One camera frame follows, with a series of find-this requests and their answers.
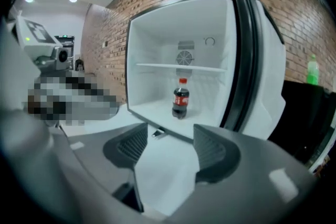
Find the brick wall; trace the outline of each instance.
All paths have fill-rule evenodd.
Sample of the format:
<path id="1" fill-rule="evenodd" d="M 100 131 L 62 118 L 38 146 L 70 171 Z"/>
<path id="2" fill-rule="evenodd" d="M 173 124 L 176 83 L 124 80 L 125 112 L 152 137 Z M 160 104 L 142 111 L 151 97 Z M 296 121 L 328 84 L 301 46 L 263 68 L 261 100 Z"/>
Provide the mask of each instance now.
<path id="1" fill-rule="evenodd" d="M 83 29 L 81 52 L 86 72 L 104 79 L 125 102 L 124 58 L 129 19 L 165 0 L 114 0 L 108 8 L 92 5 Z M 314 53 L 320 64 L 320 85 L 332 89 L 336 75 L 336 27 L 318 0 L 262 0 L 286 42 L 285 79 L 305 82 Z M 102 48 L 104 40 L 107 48 Z"/>

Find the pixelated area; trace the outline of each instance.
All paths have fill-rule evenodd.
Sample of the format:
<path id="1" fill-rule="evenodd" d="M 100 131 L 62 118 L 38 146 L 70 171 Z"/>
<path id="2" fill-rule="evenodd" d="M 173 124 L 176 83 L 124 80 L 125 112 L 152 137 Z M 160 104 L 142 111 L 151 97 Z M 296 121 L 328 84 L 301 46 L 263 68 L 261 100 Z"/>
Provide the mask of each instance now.
<path id="1" fill-rule="evenodd" d="M 28 91 L 25 109 L 50 125 L 83 125 L 85 121 L 107 120 L 116 115 L 119 98 L 97 78 L 74 71 L 40 77 Z"/>

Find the coca-cola bottle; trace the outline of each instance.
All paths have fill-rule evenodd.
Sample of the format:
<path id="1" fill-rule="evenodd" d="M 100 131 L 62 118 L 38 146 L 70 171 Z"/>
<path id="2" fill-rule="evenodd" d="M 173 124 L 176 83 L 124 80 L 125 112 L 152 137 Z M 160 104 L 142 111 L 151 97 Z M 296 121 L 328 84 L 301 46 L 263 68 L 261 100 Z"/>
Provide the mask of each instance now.
<path id="1" fill-rule="evenodd" d="M 179 120 L 183 119 L 187 114 L 187 106 L 189 101 L 189 91 L 186 88 L 187 79 L 180 78 L 179 87 L 174 90 L 174 100 L 172 113 Z"/>

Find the white wall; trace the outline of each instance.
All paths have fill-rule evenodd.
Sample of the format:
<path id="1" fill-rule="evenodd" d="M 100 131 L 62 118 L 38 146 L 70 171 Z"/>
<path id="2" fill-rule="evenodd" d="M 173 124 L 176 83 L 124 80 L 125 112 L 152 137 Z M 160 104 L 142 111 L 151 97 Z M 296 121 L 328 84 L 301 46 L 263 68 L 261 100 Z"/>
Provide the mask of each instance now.
<path id="1" fill-rule="evenodd" d="M 22 16 L 45 26 L 53 36 L 74 36 L 74 53 L 80 54 L 82 31 L 85 21 L 87 4 L 59 5 L 29 3 L 22 9 Z"/>

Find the bottle label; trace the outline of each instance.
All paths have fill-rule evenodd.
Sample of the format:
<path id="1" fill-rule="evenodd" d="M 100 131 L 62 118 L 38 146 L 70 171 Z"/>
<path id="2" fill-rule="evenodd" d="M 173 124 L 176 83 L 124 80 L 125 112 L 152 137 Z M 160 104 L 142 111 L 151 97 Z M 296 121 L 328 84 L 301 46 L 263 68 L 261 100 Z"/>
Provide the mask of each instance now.
<path id="1" fill-rule="evenodd" d="M 173 103 L 177 105 L 188 105 L 189 97 L 182 97 L 174 95 Z"/>

